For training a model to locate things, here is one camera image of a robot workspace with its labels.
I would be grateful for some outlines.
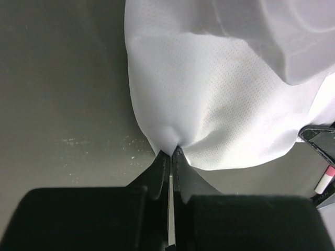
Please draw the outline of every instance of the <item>white fabric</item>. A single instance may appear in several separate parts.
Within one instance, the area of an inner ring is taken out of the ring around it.
[[[335,50],[307,53],[332,23],[319,40],[295,37],[266,15],[270,2],[281,1],[126,0],[131,99],[156,152],[180,145],[201,169],[251,167],[286,154],[303,126],[335,121]]]

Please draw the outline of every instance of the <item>perforated white fabric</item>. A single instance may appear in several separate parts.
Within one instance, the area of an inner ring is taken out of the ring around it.
[[[155,152],[180,145],[201,169],[252,167],[286,154],[303,126],[335,121],[334,70],[287,85],[250,43],[203,32],[195,2],[126,1],[131,99]]]

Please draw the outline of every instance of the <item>marker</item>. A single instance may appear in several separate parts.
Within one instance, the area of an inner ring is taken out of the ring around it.
[[[330,184],[334,176],[335,176],[335,168],[332,166],[328,166],[326,172],[320,179],[314,191],[319,195],[322,194],[324,190],[327,188],[327,186]]]

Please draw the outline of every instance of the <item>white cloth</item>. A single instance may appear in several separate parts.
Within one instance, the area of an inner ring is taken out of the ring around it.
[[[303,126],[335,121],[333,23],[302,36],[270,2],[281,1],[126,0],[131,99],[156,153],[180,145],[197,168],[251,167],[286,154]]]

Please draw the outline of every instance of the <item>gray table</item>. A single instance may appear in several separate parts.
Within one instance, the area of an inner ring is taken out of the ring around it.
[[[133,115],[124,0],[2,0],[0,236],[38,187],[123,186],[154,159]],[[297,144],[265,165],[199,171],[224,193],[303,196],[327,167]]]

